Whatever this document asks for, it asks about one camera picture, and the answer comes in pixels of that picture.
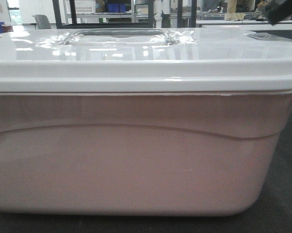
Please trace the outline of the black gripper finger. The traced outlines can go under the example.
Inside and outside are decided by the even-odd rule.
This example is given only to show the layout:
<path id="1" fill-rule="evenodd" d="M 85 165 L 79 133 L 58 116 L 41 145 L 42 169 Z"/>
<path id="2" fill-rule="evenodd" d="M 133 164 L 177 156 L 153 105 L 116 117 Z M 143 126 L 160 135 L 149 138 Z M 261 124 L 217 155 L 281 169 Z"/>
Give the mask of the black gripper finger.
<path id="1" fill-rule="evenodd" d="M 292 17 L 292 0 L 271 0 L 261 10 L 267 21 L 276 25 Z"/>

